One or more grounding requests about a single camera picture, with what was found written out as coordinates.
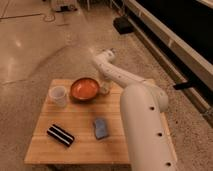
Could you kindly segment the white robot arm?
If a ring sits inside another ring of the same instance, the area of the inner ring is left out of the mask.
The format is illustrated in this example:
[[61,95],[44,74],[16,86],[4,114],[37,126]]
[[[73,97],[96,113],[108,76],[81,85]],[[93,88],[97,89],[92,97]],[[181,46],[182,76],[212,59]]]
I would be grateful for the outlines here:
[[120,113],[132,171],[178,171],[161,113],[168,107],[166,92],[146,78],[112,64],[112,50],[102,51],[92,61],[95,68],[123,91]]

